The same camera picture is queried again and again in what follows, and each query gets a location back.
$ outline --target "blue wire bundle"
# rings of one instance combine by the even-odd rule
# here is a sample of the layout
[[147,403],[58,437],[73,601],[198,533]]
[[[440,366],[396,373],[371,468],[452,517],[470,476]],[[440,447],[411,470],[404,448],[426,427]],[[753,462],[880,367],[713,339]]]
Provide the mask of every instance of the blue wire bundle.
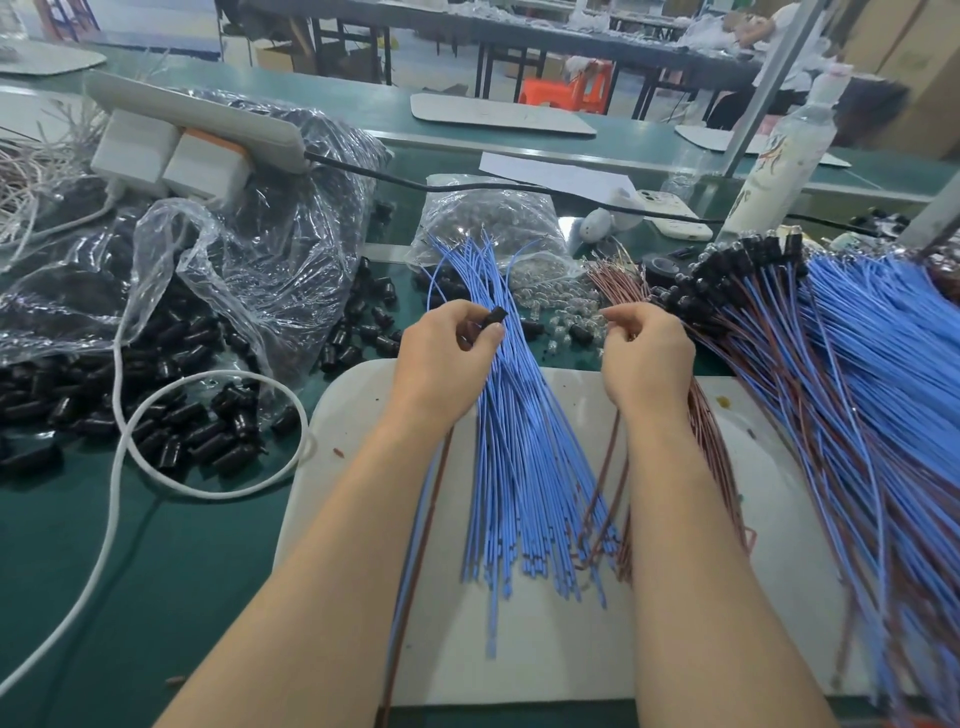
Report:
[[960,310],[910,262],[806,264],[775,249],[739,267],[744,249],[715,253],[730,281],[716,288],[729,296],[706,318],[687,302],[687,322],[799,454],[860,616],[875,698],[906,720],[907,676],[957,725]]
[[[464,581],[482,578],[490,587],[487,654],[492,658],[497,602],[513,591],[518,557],[523,573],[552,577],[561,596],[578,601],[577,572],[587,570],[606,606],[599,570],[588,565],[589,544],[581,535],[585,525],[587,531],[599,530],[607,506],[600,498],[590,507],[596,479],[524,340],[491,240],[456,247],[433,243],[443,256],[434,279],[448,264],[475,303],[490,310],[502,306],[508,312],[503,322],[506,335],[477,401],[473,500],[462,571]],[[616,549],[616,533],[608,529],[602,551],[612,558]]]

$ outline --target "black cable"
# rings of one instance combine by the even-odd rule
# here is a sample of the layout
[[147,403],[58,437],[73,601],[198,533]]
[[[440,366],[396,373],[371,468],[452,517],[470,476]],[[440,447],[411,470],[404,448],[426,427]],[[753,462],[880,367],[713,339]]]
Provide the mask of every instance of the black cable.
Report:
[[[370,177],[374,180],[380,180],[381,182],[389,182],[390,184],[398,184],[401,187],[408,187],[409,189],[416,189],[418,192],[470,192],[474,189],[502,189],[510,190],[514,192],[534,192],[539,195],[569,195],[570,197],[576,197],[581,200],[588,200],[589,202],[602,207],[605,210],[610,212],[621,212],[627,215],[640,215],[641,217],[656,217],[661,220],[676,220],[681,223],[699,223],[701,225],[723,225],[724,220],[709,220],[701,219],[699,217],[688,217],[686,215],[671,215],[668,212],[654,212],[651,210],[638,209],[636,207],[622,207],[619,205],[604,205],[603,203],[598,203],[596,200],[590,200],[589,198],[583,197],[582,195],[576,195],[572,192],[558,192],[557,190],[549,189],[548,187],[540,187],[535,184],[523,184],[522,182],[468,182],[466,184],[424,184],[423,182],[414,182],[413,180],[405,180],[402,177],[395,177],[394,175],[388,174],[387,172],[380,172],[379,170],[367,169],[366,167],[360,167],[356,164],[350,164],[349,162],[340,161],[339,159],[334,159],[333,157],[327,157],[326,155],[318,154],[317,152],[311,152],[309,149],[303,153],[303,156],[310,161],[315,161],[318,164],[323,164],[327,167],[333,167],[334,169],[339,169],[344,172],[352,172],[355,175],[361,175],[363,177]],[[861,235],[870,235],[871,237],[877,237],[876,231],[870,231],[866,228],[858,228],[855,225],[847,225],[846,223],[837,223],[833,220],[824,220],[819,217],[812,217],[811,215],[794,215],[787,214],[787,217],[791,220],[804,220],[809,223],[818,223],[819,225],[825,225],[828,228],[837,228],[838,230],[848,231],[848,232],[858,232]]]

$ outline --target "white power cord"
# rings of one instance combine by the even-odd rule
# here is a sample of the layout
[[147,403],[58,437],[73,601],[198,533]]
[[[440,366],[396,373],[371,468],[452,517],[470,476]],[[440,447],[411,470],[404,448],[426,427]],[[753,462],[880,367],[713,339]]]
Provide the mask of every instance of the white power cord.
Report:
[[[286,474],[288,474],[297,466],[297,463],[300,461],[300,456],[303,453],[303,449],[306,446],[307,428],[309,427],[309,422],[307,421],[306,410],[303,409],[303,404],[297,398],[297,395],[295,395],[289,387],[281,384],[275,379],[271,379],[268,376],[255,374],[253,372],[239,372],[233,369],[214,369],[209,372],[201,372],[199,374],[185,376],[177,381],[171,382],[165,387],[156,390],[147,399],[145,399],[143,403],[140,404],[140,406],[137,407],[133,412],[130,420],[128,422],[125,421],[123,409],[120,403],[120,393],[123,389],[122,347],[123,333],[126,327],[127,316],[124,315],[123,319],[120,321],[120,326],[117,328],[116,336],[113,339],[114,377],[112,404],[113,416],[116,418],[117,425],[120,427],[120,442],[117,444],[116,452],[113,454],[113,465],[110,468],[107,529],[104,533],[103,543],[100,546],[100,553],[97,555],[97,561],[93,565],[93,570],[90,572],[90,575],[86,580],[84,589],[80,592],[80,596],[77,597],[77,601],[70,608],[70,611],[67,612],[66,617],[64,617],[60,624],[57,625],[57,628],[50,633],[50,636],[47,637],[47,639],[44,640],[40,646],[34,650],[33,654],[24,660],[20,667],[15,669],[6,680],[0,683],[0,698],[6,695],[11,688],[16,685],[20,679],[26,675],[34,665],[36,665],[36,663],[43,659],[47,652],[49,652],[50,649],[60,640],[60,638],[77,620],[77,617],[84,610],[87,602],[89,602],[90,598],[93,596],[94,590],[96,590],[97,585],[100,583],[104,569],[107,566],[107,560],[110,556],[110,552],[113,549],[113,540],[117,533],[117,523],[119,523],[120,520],[120,479],[123,474],[124,456],[128,450],[133,456],[133,460],[138,466],[140,466],[144,473],[149,475],[157,482],[163,483],[168,488],[177,491],[178,493],[184,494],[185,496],[202,498],[204,500],[233,500],[235,498],[250,496],[254,493],[262,491],[264,488],[269,488],[271,485],[274,485],[274,483],[279,482],[280,479],[285,477]],[[151,404],[170,392],[173,392],[175,389],[183,386],[184,384],[206,379],[211,376],[242,376],[243,378],[256,379],[264,384],[275,387],[287,396],[287,398],[297,408],[297,414],[300,415],[300,442],[297,445],[297,451],[294,452],[293,457],[290,458],[283,468],[268,477],[266,480],[256,483],[255,485],[251,485],[247,488],[243,488],[239,491],[213,493],[209,491],[197,490],[196,488],[190,488],[183,483],[178,483],[176,480],[167,477],[155,469],[150,463],[148,463],[146,459],[144,459],[143,455],[140,454],[140,450],[137,449],[136,443],[132,439],[133,429],[139,424],[144,412],[147,411],[147,408]]]

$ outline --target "smartphone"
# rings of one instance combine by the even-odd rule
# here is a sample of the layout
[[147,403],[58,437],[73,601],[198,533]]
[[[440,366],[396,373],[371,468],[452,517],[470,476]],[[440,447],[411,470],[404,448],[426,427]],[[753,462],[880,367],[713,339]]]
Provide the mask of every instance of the smartphone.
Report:
[[[648,189],[641,189],[636,195],[640,200],[640,208],[644,211],[697,217],[683,200],[669,192],[652,192]],[[713,239],[713,231],[703,223],[684,223],[679,220],[664,220],[659,217],[648,217],[647,220],[667,237],[677,238],[678,240]]]

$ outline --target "orange stool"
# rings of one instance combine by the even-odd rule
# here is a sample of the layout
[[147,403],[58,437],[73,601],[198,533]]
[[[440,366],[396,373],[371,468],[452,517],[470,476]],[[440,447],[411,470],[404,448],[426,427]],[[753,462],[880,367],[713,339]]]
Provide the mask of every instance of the orange stool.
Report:
[[610,96],[612,72],[613,64],[609,61],[591,61],[587,69],[569,84],[524,79],[518,101],[535,107],[548,104],[554,109],[603,113]]

